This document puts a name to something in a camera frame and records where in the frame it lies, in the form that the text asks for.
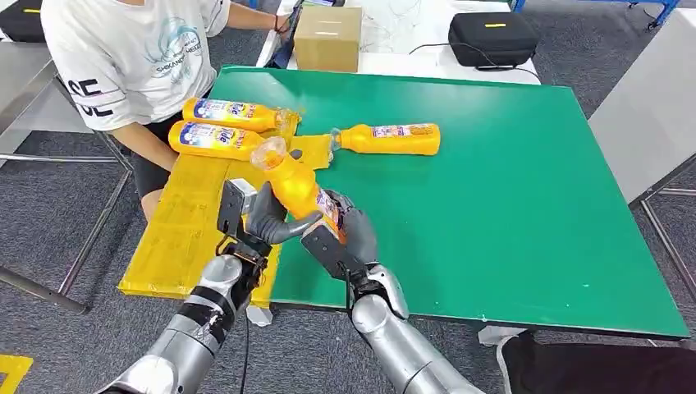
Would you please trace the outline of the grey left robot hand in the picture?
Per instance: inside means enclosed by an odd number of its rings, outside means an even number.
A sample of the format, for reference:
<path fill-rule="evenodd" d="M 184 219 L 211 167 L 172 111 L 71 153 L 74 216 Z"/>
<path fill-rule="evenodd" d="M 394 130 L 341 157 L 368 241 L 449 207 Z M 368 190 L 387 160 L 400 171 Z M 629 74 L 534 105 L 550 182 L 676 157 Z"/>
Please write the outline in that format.
<path fill-rule="evenodd" d="M 269 245 L 281 244 L 290 238 L 301 236 L 323 218 L 323 213 L 313 211 L 305 217 L 287 222 L 287 210 L 265 182 L 257 194 L 245 224 L 246 231 Z"/>

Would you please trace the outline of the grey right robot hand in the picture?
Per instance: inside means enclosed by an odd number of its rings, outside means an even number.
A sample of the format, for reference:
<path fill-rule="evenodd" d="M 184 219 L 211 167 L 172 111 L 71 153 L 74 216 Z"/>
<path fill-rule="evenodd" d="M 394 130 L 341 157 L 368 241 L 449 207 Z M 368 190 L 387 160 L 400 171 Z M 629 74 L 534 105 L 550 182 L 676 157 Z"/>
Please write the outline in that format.
<path fill-rule="evenodd" d="M 364 264 L 378 261 L 376 233 L 368 216 L 357 208 L 351 199 L 334 190 L 326 190 L 336 202 L 342 215 L 341 230 L 345 234 L 346 250 Z"/>

